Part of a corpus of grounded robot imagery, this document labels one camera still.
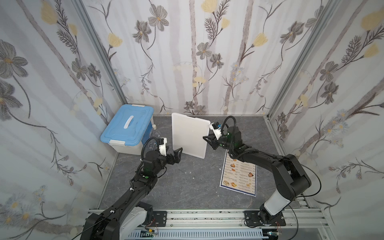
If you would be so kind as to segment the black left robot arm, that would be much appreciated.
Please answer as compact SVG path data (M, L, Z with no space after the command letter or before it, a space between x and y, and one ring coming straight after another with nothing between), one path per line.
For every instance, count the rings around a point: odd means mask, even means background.
M130 188L108 209L86 219L83 231L78 234L81 240L123 240L137 227L153 222L152 205L141 200L154 188L159 173L166 170L167 165L181 161L183 148L169 154L168 149L166 138L151 137L146 141Z

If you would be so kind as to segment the laminated dim sum menu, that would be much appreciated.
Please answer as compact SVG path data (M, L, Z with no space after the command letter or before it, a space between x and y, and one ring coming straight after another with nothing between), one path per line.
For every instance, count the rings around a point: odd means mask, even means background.
M226 151L220 187L256 197L257 195L257 166L232 159Z

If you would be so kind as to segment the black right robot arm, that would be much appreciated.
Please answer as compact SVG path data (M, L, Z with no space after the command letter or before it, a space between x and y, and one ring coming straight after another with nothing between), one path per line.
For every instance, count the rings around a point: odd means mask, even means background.
M305 166L295 156L273 155L244 144L242 133L233 116L226 117L222 124L211 123L210 133L203 140L213 150L219 147L227 150L231 159L253 164L273 174L276 190L259 209L258 219L261 225L270 226L274 223L282 210L312 185L304 170Z

